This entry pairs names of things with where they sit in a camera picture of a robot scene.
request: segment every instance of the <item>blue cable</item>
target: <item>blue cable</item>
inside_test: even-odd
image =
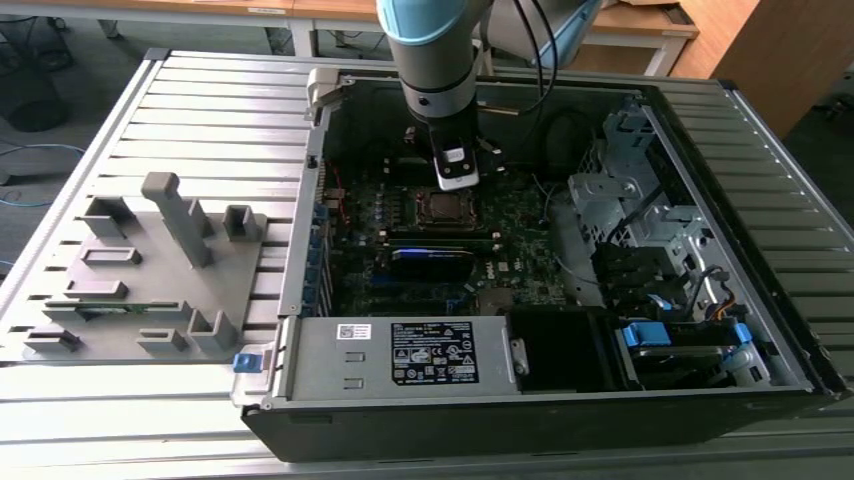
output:
[[[0,152],[0,157],[3,157],[5,155],[9,155],[10,153],[15,153],[15,152],[18,152],[21,150],[27,150],[29,148],[65,148],[67,150],[74,150],[82,156],[86,153],[85,149],[82,149],[81,147],[75,147],[74,145],[65,145],[62,143],[38,143],[35,145],[21,145],[21,146],[17,146],[15,148],[11,148],[6,152]]]
[[[7,141],[3,141],[3,143],[9,143],[10,145],[15,145],[15,148],[11,148],[6,152],[0,152],[0,157],[3,157],[5,155],[9,155],[10,153],[15,153],[15,152],[19,152],[22,150],[27,150],[30,148],[65,148],[66,150],[74,150],[75,152],[78,152],[82,157],[86,154],[86,150],[82,149],[81,147],[75,147],[74,145],[65,145],[62,143],[38,143],[35,145],[18,145],[17,143],[7,142]],[[10,202],[7,200],[0,200],[0,204],[2,205],[9,205],[10,207],[27,207],[27,208],[47,207],[53,203],[54,202],[18,203],[18,202]]]
[[[42,202],[42,203],[17,203],[17,202],[7,202],[6,200],[0,200],[0,205],[9,205],[10,207],[27,207],[27,208],[33,208],[33,207],[47,207],[49,205],[51,205],[54,202]]]

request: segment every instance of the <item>chair leg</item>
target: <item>chair leg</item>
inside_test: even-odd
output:
[[[102,31],[109,39],[115,40],[122,38],[122,33],[119,32],[119,20],[99,20],[98,24],[102,26]]]

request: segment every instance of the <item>warning label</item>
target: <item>warning label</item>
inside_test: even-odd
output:
[[[478,383],[472,322],[393,323],[392,362],[398,385]]]

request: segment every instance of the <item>table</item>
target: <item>table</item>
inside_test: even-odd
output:
[[[317,56],[317,31],[382,31],[376,0],[0,0],[0,12],[99,20],[138,20],[289,28],[297,56]],[[102,23],[115,35],[115,24]],[[585,38],[590,45],[654,49],[646,75],[666,76],[700,30],[680,25],[654,7],[616,5],[600,12]]]
[[[189,178],[182,182],[182,193],[202,197],[207,212],[241,202],[275,220],[257,269],[257,298],[247,318],[253,329],[245,332],[249,341],[271,339],[274,330],[267,327],[278,322],[277,298],[295,208],[289,191],[299,183],[294,174],[299,161],[294,160],[303,158],[310,127],[303,114],[305,85],[309,72],[321,66],[394,69],[389,62],[342,59],[201,52],[171,52],[166,60],[150,56],[0,289],[0,330],[22,318],[15,303],[66,282],[62,270],[77,258],[78,242],[89,235],[83,221],[75,220],[86,197],[137,197],[131,198],[137,208],[145,203],[139,201],[143,176],[165,168]],[[497,73],[533,77],[530,70],[498,68]],[[561,78],[628,81],[625,76],[566,72]],[[656,85],[672,102],[779,272],[800,283],[825,279],[852,285],[852,273],[820,273],[854,265],[854,253],[844,249],[854,242],[851,228],[835,215],[741,93],[725,90],[714,81],[637,77],[632,81]],[[270,100],[263,109],[259,95]],[[234,168],[235,161],[242,168]],[[777,205],[781,199],[795,197],[804,208]],[[817,230],[829,226],[832,229]],[[847,290],[845,294],[801,297],[799,308],[841,374],[852,378],[854,293]],[[10,360],[2,356],[10,355],[10,350],[0,349],[0,362]],[[241,422],[229,398],[231,387],[229,365],[0,368],[0,478],[436,478],[593,468],[632,469],[642,476],[652,466],[661,465],[660,476],[684,473],[717,479],[745,478],[744,462],[750,461],[768,476],[791,479],[805,478],[817,468],[843,472],[854,463],[849,400],[800,419],[752,425],[702,445],[420,462],[287,464],[275,459]],[[5,475],[3,469],[15,466],[27,469]]]

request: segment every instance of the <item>wooden table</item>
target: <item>wooden table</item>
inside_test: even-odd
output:
[[[382,31],[377,0],[0,0],[0,13],[289,28],[303,57],[317,56],[318,30]],[[115,34],[115,24],[102,26]],[[585,43],[653,49],[645,73],[668,75],[697,34],[697,27],[674,24],[656,7],[617,5],[600,12]]]
[[[294,0],[289,16],[291,25],[297,27],[294,45],[298,56],[315,56],[311,32],[317,30],[382,31],[377,0]],[[698,33],[694,25],[673,23],[657,7],[616,5],[600,12],[585,44],[653,49],[656,54],[645,74],[666,76],[686,42]]]

